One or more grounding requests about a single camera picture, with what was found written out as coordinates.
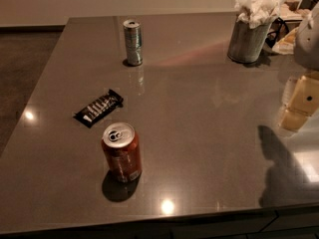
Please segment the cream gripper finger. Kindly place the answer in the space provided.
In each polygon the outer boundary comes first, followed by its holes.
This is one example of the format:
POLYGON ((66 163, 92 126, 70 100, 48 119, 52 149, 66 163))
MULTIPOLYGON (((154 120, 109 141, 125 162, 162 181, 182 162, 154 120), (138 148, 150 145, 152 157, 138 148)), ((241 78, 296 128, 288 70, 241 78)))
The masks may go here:
POLYGON ((286 82, 282 96, 279 126, 296 132, 319 109, 319 72, 308 71, 286 82))

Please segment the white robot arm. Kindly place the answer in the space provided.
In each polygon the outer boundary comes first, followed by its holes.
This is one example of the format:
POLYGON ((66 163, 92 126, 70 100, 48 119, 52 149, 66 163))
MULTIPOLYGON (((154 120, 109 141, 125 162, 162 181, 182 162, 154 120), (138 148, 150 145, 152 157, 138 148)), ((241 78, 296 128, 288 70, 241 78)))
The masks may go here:
POLYGON ((294 59, 306 72, 286 82, 278 122, 280 127, 293 132, 319 109, 319 5, 299 25, 294 59))

